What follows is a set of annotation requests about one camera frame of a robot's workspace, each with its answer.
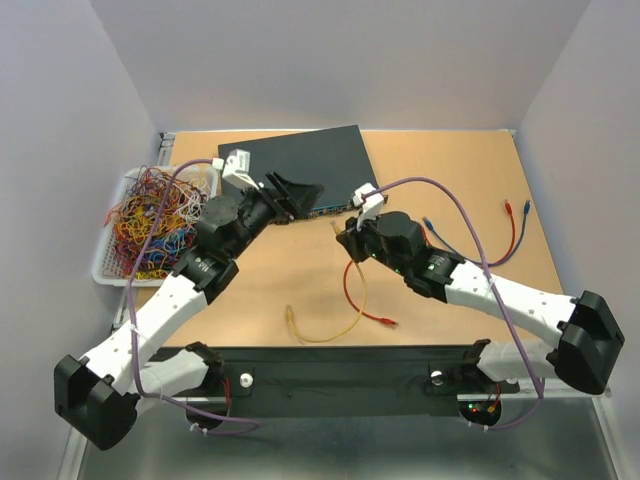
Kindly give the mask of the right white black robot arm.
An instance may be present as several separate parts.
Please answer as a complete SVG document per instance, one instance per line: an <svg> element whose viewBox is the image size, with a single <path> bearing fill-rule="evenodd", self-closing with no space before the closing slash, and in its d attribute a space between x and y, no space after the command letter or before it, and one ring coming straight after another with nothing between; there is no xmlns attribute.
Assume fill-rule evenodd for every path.
<svg viewBox="0 0 640 480"><path fill-rule="evenodd" d="M485 313L534 335L532 341L486 346L464 361L460 378L466 387L482 390L493 381L535 375L590 395L605 391L625 338L603 296L554 294L486 276L461 256L428 246L422 228L403 212L350 218L336 240L354 262L378 261L422 297Z"/></svg>

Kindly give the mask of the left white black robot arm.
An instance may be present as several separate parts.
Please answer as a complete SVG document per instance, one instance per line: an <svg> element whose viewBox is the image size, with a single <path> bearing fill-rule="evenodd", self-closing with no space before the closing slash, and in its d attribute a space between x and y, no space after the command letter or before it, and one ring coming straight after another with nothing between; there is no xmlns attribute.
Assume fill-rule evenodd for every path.
<svg viewBox="0 0 640 480"><path fill-rule="evenodd" d="M308 217L324 189L294 183L277 173L268 187L247 188L240 201L208 200L196 223L193 247L181 256L156 294L107 340L54 368L54 410L100 450L118 444L146 400L173 402L195 388L215 392L222 382L220 357L196 342L173 359L144 365L187 320L210 305L238 273L237 258L271 224Z"/></svg>

